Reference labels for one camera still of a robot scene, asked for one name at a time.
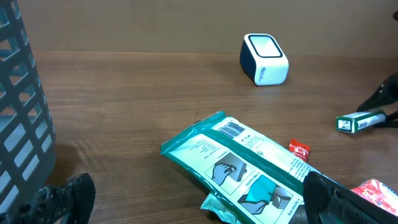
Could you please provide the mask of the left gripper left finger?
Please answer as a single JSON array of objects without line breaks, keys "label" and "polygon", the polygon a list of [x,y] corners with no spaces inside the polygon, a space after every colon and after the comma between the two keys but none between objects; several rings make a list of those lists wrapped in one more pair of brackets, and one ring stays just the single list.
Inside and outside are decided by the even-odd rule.
[{"label": "left gripper left finger", "polygon": [[95,203],[92,177],[82,173],[61,186],[46,185],[34,198],[1,214],[1,224],[88,224]]}]

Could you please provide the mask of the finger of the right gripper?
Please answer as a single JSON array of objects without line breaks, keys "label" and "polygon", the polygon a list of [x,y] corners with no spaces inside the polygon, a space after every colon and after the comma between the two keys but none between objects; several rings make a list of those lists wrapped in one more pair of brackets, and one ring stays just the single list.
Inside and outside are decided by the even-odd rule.
[{"label": "finger of the right gripper", "polygon": [[358,106],[357,112],[368,111],[397,101],[397,73],[385,79],[377,90],[362,104]]},{"label": "finger of the right gripper", "polygon": [[385,128],[398,128],[398,111],[388,115],[384,122]]}]

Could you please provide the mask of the red white packet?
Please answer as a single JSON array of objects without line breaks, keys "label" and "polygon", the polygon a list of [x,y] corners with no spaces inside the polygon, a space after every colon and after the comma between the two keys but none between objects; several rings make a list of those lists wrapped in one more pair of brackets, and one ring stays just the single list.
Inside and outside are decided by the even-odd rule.
[{"label": "red white packet", "polygon": [[291,139],[289,151],[304,162],[307,162],[310,154],[310,146],[299,142],[296,139]]}]

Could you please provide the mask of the long green white package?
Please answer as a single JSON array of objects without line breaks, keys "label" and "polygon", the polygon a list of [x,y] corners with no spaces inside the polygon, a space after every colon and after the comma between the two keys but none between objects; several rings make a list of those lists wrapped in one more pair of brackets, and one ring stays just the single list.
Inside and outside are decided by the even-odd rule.
[{"label": "long green white package", "polygon": [[314,168],[219,111],[161,145],[238,223],[308,223],[303,180]]}]

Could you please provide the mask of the light green wipes packet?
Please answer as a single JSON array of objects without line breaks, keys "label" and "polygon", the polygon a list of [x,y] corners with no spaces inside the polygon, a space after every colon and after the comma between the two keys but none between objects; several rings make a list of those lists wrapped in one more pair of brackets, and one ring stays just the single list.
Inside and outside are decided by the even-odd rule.
[{"label": "light green wipes packet", "polygon": [[215,213],[216,216],[223,222],[229,224],[238,223],[236,217],[212,193],[208,194],[200,208],[202,210],[209,210]]}]

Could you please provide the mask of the small green white box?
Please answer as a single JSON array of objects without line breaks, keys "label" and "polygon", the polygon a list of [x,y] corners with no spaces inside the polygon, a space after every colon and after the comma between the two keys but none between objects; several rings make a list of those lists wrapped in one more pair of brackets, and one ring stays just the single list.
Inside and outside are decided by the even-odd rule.
[{"label": "small green white box", "polygon": [[355,112],[336,117],[336,130],[342,133],[354,134],[360,130],[369,128],[386,120],[383,111],[377,112]]}]

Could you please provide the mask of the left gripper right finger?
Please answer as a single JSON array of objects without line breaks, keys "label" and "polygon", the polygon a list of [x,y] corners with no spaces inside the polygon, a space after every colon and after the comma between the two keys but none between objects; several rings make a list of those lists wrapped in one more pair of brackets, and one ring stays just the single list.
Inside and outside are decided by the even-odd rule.
[{"label": "left gripper right finger", "polygon": [[318,172],[304,178],[303,200],[309,223],[397,224],[397,216]]}]

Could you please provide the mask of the red white tissue pack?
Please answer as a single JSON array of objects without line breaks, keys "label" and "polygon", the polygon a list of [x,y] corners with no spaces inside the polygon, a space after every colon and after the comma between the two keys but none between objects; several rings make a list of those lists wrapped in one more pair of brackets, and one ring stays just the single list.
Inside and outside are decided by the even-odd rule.
[{"label": "red white tissue pack", "polygon": [[366,199],[368,202],[371,202],[383,210],[397,216],[397,194],[379,180],[369,179],[351,190],[360,197]]}]

